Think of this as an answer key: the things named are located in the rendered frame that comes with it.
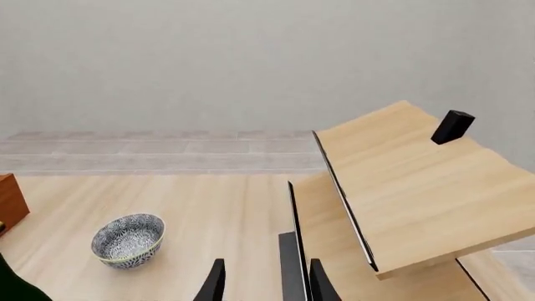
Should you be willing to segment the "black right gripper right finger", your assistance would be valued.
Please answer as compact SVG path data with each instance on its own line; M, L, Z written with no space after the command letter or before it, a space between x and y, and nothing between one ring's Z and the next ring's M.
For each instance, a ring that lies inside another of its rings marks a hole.
M309 278L313 301L341 301L318 258L311 259Z

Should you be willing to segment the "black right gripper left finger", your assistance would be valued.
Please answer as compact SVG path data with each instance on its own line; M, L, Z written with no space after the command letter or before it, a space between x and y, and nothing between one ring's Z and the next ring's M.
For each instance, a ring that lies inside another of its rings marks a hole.
M193 301L223 301L225 283L225 260L217 258Z

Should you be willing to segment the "blue white patterned bowl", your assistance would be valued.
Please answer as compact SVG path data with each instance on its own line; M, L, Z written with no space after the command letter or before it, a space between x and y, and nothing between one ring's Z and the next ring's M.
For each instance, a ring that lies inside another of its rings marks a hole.
M94 234L91 252L109 268L131 270L158 253L165 232L166 224L157 215L126 215L108 222Z

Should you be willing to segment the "black flat upright panel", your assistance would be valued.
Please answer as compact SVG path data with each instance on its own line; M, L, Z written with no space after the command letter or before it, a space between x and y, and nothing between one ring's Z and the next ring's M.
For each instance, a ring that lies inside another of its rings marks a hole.
M303 268L296 232L278 235L279 262L282 278L283 301L313 301Z

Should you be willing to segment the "pale wood black-edged rack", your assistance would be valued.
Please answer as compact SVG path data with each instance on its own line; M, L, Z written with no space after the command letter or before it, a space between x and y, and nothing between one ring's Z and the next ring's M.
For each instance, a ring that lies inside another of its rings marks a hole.
M535 235L535 174L409 102L315 132L326 170L288 185L303 268L341 301L535 301L491 253Z

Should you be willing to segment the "dark green-black rounded object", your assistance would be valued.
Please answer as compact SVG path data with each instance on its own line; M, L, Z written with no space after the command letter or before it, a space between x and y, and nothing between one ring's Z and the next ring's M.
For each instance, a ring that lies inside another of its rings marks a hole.
M0 253L0 301L53 301L36 286L20 278Z

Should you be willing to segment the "black square post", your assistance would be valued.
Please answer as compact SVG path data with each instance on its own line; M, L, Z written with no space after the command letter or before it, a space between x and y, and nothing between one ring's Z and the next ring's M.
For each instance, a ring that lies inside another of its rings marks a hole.
M466 133L475 119L476 117L467 112L449 110L436 128L431 140L437 145L458 140Z

